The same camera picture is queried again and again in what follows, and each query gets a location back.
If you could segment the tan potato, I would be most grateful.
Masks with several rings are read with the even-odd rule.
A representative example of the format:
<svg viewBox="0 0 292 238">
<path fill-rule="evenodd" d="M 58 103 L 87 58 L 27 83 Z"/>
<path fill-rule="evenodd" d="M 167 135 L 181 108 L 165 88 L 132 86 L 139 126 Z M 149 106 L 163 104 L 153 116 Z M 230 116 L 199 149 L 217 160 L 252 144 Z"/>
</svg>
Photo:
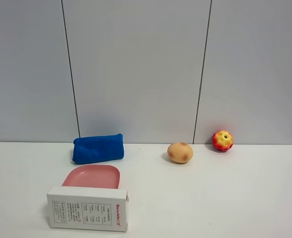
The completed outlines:
<svg viewBox="0 0 292 238">
<path fill-rule="evenodd" d="M 171 144 L 167 149 L 170 160 L 178 164 L 186 164 L 193 157 L 191 146 L 185 142 L 177 142 Z"/>
</svg>

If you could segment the blue folded towel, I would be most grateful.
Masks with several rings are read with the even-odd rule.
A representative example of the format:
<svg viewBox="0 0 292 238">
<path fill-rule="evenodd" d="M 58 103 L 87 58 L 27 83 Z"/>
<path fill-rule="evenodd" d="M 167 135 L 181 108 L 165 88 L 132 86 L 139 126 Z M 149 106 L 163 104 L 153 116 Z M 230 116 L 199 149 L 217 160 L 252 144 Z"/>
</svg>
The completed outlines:
<svg viewBox="0 0 292 238">
<path fill-rule="evenodd" d="M 73 141 L 73 163 L 85 165 L 124 158 L 123 135 L 81 137 Z"/>
</svg>

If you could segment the pink plastic plate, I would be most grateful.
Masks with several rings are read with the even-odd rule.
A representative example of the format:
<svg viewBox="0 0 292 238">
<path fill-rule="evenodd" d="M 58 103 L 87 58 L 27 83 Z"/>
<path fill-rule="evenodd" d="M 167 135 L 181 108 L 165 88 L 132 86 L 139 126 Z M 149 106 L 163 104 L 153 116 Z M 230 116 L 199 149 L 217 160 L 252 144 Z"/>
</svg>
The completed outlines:
<svg viewBox="0 0 292 238">
<path fill-rule="evenodd" d="M 111 165 L 84 165 L 72 170 L 62 186 L 118 189 L 119 170 Z"/>
</svg>

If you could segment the red yellow apple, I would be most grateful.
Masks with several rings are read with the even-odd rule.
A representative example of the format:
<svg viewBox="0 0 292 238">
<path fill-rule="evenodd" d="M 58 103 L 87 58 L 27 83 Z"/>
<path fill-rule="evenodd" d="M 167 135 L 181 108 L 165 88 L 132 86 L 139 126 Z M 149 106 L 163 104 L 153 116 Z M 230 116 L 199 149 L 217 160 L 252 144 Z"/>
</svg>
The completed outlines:
<svg viewBox="0 0 292 238">
<path fill-rule="evenodd" d="M 228 131 L 217 131 L 212 136 L 212 145 L 216 150 L 226 152 L 233 147 L 234 137 Z"/>
</svg>

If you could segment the white cardboard box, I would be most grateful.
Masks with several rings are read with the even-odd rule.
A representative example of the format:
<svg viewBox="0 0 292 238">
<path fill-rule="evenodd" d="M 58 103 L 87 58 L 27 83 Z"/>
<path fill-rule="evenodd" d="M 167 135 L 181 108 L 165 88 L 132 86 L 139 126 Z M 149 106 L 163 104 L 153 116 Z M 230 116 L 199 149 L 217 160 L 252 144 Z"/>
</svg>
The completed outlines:
<svg viewBox="0 0 292 238">
<path fill-rule="evenodd" d="M 127 231 L 126 190 L 54 186 L 47 201 L 51 228 Z"/>
</svg>

